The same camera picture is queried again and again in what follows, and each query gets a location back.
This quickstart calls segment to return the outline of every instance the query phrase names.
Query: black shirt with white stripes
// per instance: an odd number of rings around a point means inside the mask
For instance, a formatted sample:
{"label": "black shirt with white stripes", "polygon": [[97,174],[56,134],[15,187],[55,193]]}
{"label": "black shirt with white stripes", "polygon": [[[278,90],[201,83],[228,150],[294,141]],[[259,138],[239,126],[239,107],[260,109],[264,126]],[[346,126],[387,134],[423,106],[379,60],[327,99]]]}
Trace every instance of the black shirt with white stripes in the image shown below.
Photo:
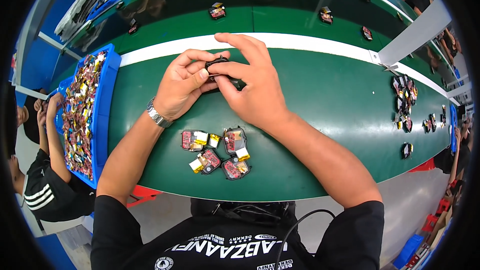
{"label": "black shirt with white stripes", "polygon": [[59,222],[91,214],[95,190],[75,175],[65,183],[50,167],[48,154],[40,149],[26,173],[23,198],[35,218]]}

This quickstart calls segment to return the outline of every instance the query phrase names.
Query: forearm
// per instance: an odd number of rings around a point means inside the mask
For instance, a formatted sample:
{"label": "forearm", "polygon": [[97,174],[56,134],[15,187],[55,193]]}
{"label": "forearm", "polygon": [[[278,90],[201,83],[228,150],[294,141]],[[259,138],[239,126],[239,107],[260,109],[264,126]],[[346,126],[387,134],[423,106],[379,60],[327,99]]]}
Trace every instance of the forearm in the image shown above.
{"label": "forearm", "polygon": [[38,127],[38,135],[40,137],[40,149],[45,151],[47,155],[50,155],[49,140],[47,139],[47,133],[43,125]]}
{"label": "forearm", "polygon": [[70,182],[72,174],[65,164],[65,155],[60,138],[55,128],[54,119],[46,120],[46,136],[50,150],[50,166],[52,170],[66,183]]}
{"label": "forearm", "polygon": [[162,132],[163,128],[143,112],[108,157],[96,195],[109,195],[126,205]]}
{"label": "forearm", "polygon": [[345,208],[365,201],[382,201],[375,181],[362,162],[296,114],[265,131],[293,153]]}

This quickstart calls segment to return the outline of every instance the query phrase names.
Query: finger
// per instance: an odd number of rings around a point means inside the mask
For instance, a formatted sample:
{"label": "finger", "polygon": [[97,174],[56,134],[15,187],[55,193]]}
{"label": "finger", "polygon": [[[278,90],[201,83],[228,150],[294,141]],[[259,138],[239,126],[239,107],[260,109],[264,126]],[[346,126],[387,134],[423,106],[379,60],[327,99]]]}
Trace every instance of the finger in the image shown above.
{"label": "finger", "polygon": [[208,71],[212,74],[229,75],[233,78],[243,80],[245,83],[250,81],[251,75],[249,65],[237,62],[214,63],[208,67]]}
{"label": "finger", "polygon": [[186,51],[180,53],[180,55],[177,56],[177,58],[174,59],[170,65],[185,67],[193,60],[213,61],[215,58],[215,55],[204,50],[187,49]]}
{"label": "finger", "polygon": [[272,62],[272,59],[270,58],[270,53],[268,52],[267,46],[265,45],[264,42],[262,42],[259,39],[255,39],[254,37],[247,36],[247,35],[242,35],[244,38],[252,42],[255,46],[257,46],[258,50],[260,51],[261,55],[267,59],[268,61]]}
{"label": "finger", "polygon": [[208,79],[208,71],[201,69],[187,79],[179,82],[181,88],[185,90],[185,94],[191,93],[193,90],[201,87]]}
{"label": "finger", "polygon": [[[215,56],[214,59],[219,58],[220,56],[230,58],[230,52],[229,51],[217,52],[217,53],[214,54],[214,56]],[[198,71],[205,68],[205,63],[206,63],[206,61],[195,61],[195,62],[189,64],[188,66],[186,66],[186,69],[187,69],[188,73],[195,74]]]}
{"label": "finger", "polygon": [[204,83],[203,86],[200,87],[200,91],[202,93],[205,93],[205,92],[208,92],[208,91],[212,91],[212,90],[214,90],[218,87],[219,86],[217,85],[217,82],[211,81],[211,82]]}
{"label": "finger", "polygon": [[258,64],[263,61],[263,55],[259,52],[257,46],[245,35],[232,35],[231,33],[215,33],[215,39],[219,42],[228,43],[237,48],[241,54],[252,64]]}
{"label": "finger", "polygon": [[230,107],[235,105],[235,102],[240,97],[240,92],[237,90],[237,88],[232,85],[226,76],[223,75],[215,76],[215,81],[218,85],[218,89],[222,93],[223,97],[225,97],[226,102],[228,102],[228,105],[230,105]]}

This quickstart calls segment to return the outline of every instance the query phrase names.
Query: wire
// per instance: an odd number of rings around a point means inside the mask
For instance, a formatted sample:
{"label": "wire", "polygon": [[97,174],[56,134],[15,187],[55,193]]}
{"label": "wire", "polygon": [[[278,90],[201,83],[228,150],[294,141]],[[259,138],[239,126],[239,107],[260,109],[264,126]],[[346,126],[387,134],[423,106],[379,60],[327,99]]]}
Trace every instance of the wire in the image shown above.
{"label": "wire", "polygon": [[[315,214],[315,213],[319,213],[319,212],[323,212],[323,213],[328,213],[330,214],[330,216],[333,217],[333,219],[335,219],[335,215],[327,210],[327,209],[316,209],[316,210],[313,210],[311,212],[309,212],[308,214],[306,214],[305,216],[301,217],[297,223],[295,223],[292,227],[290,227],[290,229],[286,232],[286,235],[285,237],[283,238],[283,243],[285,243],[287,241],[287,238],[289,237],[290,233],[293,231],[293,229],[295,227],[297,227],[299,225],[300,222],[302,222],[305,218],[307,218],[308,216],[312,215],[312,214]],[[276,256],[276,262],[275,262],[275,267],[273,267],[273,270],[277,270],[279,268],[279,262],[280,262],[280,256],[282,255],[282,249],[283,249],[283,243],[280,245],[280,248],[278,249],[278,254]]]}

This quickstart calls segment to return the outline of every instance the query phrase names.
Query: hand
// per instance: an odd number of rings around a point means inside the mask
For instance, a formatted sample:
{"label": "hand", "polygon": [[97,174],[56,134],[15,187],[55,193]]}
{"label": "hand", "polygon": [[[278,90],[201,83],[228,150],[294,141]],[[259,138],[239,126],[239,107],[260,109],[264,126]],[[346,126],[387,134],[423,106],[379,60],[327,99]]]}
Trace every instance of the hand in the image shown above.
{"label": "hand", "polygon": [[34,109],[35,111],[38,112],[38,111],[41,110],[41,108],[42,108],[42,101],[43,101],[42,99],[37,99],[37,100],[35,101],[35,103],[33,104],[33,109]]}
{"label": "hand", "polygon": [[214,76],[232,110],[242,120],[263,130],[271,124],[286,121],[290,112],[265,44],[249,36],[230,33],[217,33],[215,39],[236,47],[250,64],[228,62],[208,67],[210,73],[229,75],[247,84],[238,91],[226,76]]}
{"label": "hand", "polygon": [[460,134],[460,129],[455,127],[455,139],[456,139],[456,147],[457,149],[460,148],[460,140],[462,138],[462,135]]}
{"label": "hand", "polygon": [[47,120],[47,111],[38,110],[36,112],[36,122],[39,128],[42,128]]}
{"label": "hand", "polygon": [[174,59],[163,75],[158,92],[153,100],[155,110],[168,121],[185,114],[204,92],[217,88],[217,83],[208,80],[205,62],[213,61],[220,55],[229,58],[230,52],[216,54],[188,49]]}
{"label": "hand", "polygon": [[48,121],[51,121],[57,115],[58,110],[62,107],[63,95],[57,93],[50,98],[48,102],[48,108],[46,110],[46,118]]}

